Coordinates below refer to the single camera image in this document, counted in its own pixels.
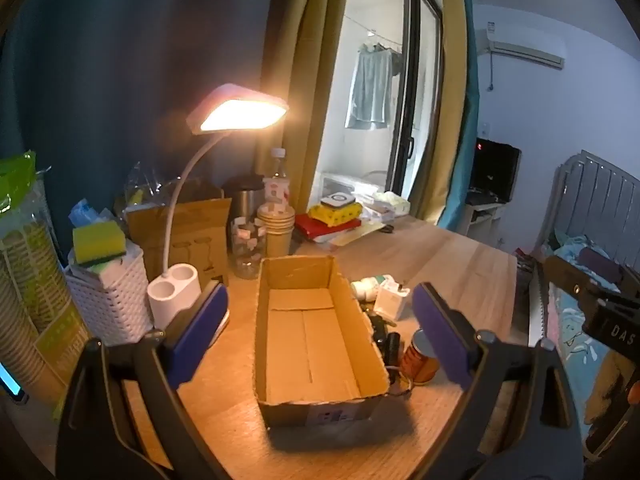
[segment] white bottle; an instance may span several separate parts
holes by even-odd
[[[264,195],[267,202],[289,205],[289,178],[284,169],[284,148],[272,148],[273,171],[264,179]]]

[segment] bed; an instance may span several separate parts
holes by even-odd
[[[556,254],[612,290],[613,283],[578,264],[584,248],[640,270],[640,180],[589,152],[569,158],[556,171],[537,251]],[[602,420],[616,388],[630,381],[635,367],[582,332],[577,301],[559,290],[536,266],[529,287],[529,344],[552,339],[559,349],[574,394],[584,439]],[[585,448],[590,460],[610,446]]]

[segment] tv stand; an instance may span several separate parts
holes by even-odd
[[[498,226],[508,204],[465,205],[457,233],[485,245],[500,248]]]

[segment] wicker basket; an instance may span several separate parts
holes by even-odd
[[[102,286],[76,278],[67,267],[66,282],[89,330],[107,346],[137,342],[152,329],[146,296],[143,251],[113,285]]]

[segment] red book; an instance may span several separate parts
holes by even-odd
[[[353,229],[361,225],[362,222],[359,218],[349,220],[347,223],[337,225],[334,227],[328,227],[321,221],[315,218],[309,218],[309,215],[304,213],[302,215],[296,215],[296,227],[305,235],[305,237],[313,240],[316,237],[328,235],[331,233],[338,233],[340,231],[346,231],[347,229]]]

